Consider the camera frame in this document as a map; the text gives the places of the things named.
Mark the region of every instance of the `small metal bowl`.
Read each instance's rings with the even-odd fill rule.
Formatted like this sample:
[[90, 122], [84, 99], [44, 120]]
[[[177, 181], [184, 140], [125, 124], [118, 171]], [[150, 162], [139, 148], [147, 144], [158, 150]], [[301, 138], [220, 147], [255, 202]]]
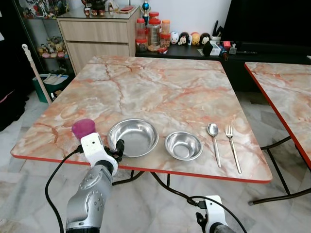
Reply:
[[165, 139], [168, 153], [175, 159], [190, 161], [200, 156], [203, 151], [202, 142], [187, 132], [174, 132]]
[[127, 119], [114, 125], [107, 139], [111, 149], [115, 149], [117, 141], [123, 139], [123, 154], [127, 157], [140, 157], [152, 151], [159, 140], [159, 134], [145, 120]]

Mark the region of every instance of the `television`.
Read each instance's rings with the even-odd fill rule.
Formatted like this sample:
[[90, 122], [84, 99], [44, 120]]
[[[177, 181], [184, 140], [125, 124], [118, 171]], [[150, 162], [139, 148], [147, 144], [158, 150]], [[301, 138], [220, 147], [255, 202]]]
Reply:
[[239, 50], [311, 55], [311, 0], [232, 0], [222, 40]]

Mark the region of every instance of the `red lid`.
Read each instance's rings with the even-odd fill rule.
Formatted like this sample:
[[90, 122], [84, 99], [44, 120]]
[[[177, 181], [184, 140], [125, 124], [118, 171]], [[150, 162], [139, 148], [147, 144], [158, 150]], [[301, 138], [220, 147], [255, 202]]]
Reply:
[[161, 38], [170, 38], [171, 34], [161, 34]]
[[149, 24], [153, 24], [153, 25], [161, 24], [161, 20], [157, 18], [152, 18], [149, 20]]
[[143, 18], [138, 18], [137, 19], [137, 23], [144, 23], [144, 22], [145, 22], [145, 20]]
[[157, 11], [151, 11], [151, 12], [149, 12], [149, 16], [151, 16], [151, 17], [159, 16], [159, 12], [157, 12]]
[[146, 43], [147, 39], [136, 39], [136, 43]]

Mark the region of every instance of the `mop handle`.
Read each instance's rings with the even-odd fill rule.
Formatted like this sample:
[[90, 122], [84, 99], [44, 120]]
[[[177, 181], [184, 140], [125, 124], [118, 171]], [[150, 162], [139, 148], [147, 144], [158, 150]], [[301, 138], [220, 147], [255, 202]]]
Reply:
[[49, 96], [47, 90], [45, 89], [45, 86], [44, 86], [44, 84], [43, 84], [43, 82], [41, 80], [41, 77], [40, 77], [40, 75], [39, 75], [39, 73], [38, 73], [38, 71], [37, 71], [37, 69], [35, 67], [35, 63], [33, 61], [33, 58], [31, 57], [30, 51], [28, 49], [28, 46], [26, 44], [22, 44], [21, 47], [24, 49], [25, 54], [26, 54], [26, 56], [28, 58], [28, 61], [30, 62], [31, 67], [34, 70], [35, 76], [38, 79], [38, 82], [39, 82], [39, 85], [41, 87], [41, 90], [43, 91], [43, 94], [44, 94], [45, 98], [47, 99], [48, 104], [50, 105], [52, 103], [52, 101], [51, 101], [50, 96]]

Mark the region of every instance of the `marble tabletop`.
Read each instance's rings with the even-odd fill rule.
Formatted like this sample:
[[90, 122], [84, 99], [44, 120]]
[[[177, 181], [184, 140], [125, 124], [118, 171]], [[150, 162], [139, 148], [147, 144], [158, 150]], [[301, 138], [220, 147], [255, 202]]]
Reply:
[[245, 67], [311, 167], [311, 66], [247, 62]]
[[[138, 57], [92, 58], [70, 85], [21, 138], [11, 154], [16, 158], [60, 162], [79, 141], [74, 122], [90, 118], [107, 144], [106, 135], [117, 122], [142, 118], [152, 123], [159, 142], [149, 154], [124, 158], [120, 168], [171, 174], [268, 183], [272, 174], [220, 62]], [[212, 138], [206, 132], [216, 123], [222, 167], [218, 168]], [[225, 125], [233, 126], [239, 174]], [[165, 137], [187, 131], [200, 138], [200, 157], [180, 161], [165, 150]], [[68, 163], [87, 165], [83, 154]]]

